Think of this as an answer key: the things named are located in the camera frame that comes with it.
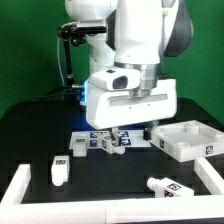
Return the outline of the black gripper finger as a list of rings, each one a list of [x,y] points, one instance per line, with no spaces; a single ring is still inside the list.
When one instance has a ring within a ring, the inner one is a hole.
[[[112,128],[112,144],[115,147],[120,146],[120,138],[117,135],[117,131],[118,131],[117,127]]]

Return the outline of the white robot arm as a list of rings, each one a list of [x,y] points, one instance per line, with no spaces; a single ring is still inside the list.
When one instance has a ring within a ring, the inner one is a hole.
[[[115,147],[120,126],[170,118],[177,110],[176,80],[159,75],[165,57],[190,45],[193,24],[185,0],[65,0],[89,45],[86,120],[107,129]]]

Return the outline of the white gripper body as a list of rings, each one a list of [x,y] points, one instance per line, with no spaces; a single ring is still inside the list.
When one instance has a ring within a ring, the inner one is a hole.
[[[109,92],[89,87],[86,120],[94,129],[107,129],[173,117],[177,111],[176,80],[159,79],[147,97],[128,91]]]

